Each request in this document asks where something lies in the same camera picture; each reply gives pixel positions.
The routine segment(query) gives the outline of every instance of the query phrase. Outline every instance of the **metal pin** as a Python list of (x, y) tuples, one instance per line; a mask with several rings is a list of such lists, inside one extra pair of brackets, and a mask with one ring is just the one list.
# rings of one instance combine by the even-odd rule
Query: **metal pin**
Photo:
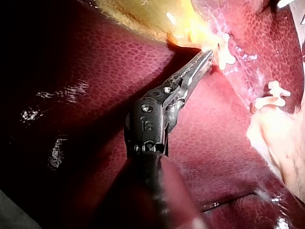
[(288, 4), (290, 4), (290, 3), (293, 2), (293, 1), (295, 1), (295, 0), (280, 0), (280, 1), (278, 2), (278, 4), (277, 4), (277, 7), (278, 7), (279, 9), (281, 9), (281, 8), (287, 6)]

